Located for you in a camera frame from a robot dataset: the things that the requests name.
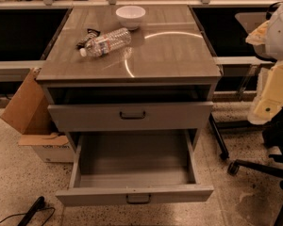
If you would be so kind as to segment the clear plastic water bottle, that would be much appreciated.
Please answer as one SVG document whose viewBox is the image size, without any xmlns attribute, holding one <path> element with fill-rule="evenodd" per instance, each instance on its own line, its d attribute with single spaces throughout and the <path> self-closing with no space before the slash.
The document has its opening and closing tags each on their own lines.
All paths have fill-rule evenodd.
<svg viewBox="0 0 283 226">
<path fill-rule="evenodd" d="M 130 42 L 131 34 L 127 28 L 123 27 L 88 40 L 78 51 L 83 57 L 101 57 L 127 46 Z"/>
</svg>

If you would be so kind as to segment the grey drawer cabinet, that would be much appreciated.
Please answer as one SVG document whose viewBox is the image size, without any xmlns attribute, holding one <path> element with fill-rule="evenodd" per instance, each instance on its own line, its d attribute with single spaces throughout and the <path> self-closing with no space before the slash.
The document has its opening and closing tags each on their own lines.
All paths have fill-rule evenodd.
<svg viewBox="0 0 283 226">
<path fill-rule="evenodd" d="M 128 46 L 101 57 L 83 57 L 75 44 L 86 27 L 107 33 L 120 25 L 112 6 L 73 8 L 37 77 L 49 105 L 212 102 L 221 73 L 189 7 L 145 9 Z M 188 131 L 194 150 L 204 127 L 161 130 Z M 62 133 L 76 155 L 80 136 L 92 132 L 131 131 Z"/>
</svg>

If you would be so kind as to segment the closed top drawer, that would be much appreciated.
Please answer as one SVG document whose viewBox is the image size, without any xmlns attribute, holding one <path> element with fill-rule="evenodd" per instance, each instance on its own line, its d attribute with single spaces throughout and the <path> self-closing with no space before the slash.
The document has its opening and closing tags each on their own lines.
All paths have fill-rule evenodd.
<svg viewBox="0 0 283 226">
<path fill-rule="evenodd" d="M 49 105 L 60 132 L 202 128 L 212 102 Z"/>
</svg>

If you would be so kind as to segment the open middle drawer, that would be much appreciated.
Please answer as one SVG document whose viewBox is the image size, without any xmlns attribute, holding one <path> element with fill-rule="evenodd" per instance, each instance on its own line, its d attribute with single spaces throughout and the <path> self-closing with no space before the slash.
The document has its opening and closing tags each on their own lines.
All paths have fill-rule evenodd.
<svg viewBox="0 0 283 226">
<path fill-rule="evenodd" d="M 204 202 L 213 192 L 195 170 L 186 130 L 92 132 L 80 136 L 66 206 Z"/>
</svg>

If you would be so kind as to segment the white ceramic bowl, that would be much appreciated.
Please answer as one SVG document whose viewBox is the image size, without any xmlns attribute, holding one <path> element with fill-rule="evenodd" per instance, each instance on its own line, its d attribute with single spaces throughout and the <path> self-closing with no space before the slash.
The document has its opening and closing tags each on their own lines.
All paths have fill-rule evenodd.
<svg viewBox="0 0 283 226">
<path fill-rule="evenodd" d="M 145 9 L 139 6 L 123 6 L 116 10 L 119 23 L 128 30 L 137 29 L 145 14 Z"/>
</svg>

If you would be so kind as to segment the white cardboard box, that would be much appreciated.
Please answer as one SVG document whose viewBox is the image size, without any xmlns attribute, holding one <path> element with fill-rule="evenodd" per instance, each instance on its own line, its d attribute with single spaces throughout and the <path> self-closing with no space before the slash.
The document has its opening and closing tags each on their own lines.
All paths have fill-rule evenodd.
<svg viewBox="0 0 283 226">
<path fill-rule="evenodd" d="M 30 146 L 43 162 L 71 163 L 74 150 L 68 138 L 58 133 L 51 135 L 21 135 L 19 146 Z"/>
</svg>

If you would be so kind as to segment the brown cardboard box flap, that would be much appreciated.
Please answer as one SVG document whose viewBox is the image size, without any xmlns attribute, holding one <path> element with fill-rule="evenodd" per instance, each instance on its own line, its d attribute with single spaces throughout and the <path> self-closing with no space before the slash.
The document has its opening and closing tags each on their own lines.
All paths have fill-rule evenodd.
<svg viewBox="0 0 283 226">
<path fill-rule="evenodd" d="M 0 118 L 22 135 L 47 135 L 52 131 L 48 102 L 36 82 L 40 68 L 31 69 Z"/>
</svg>

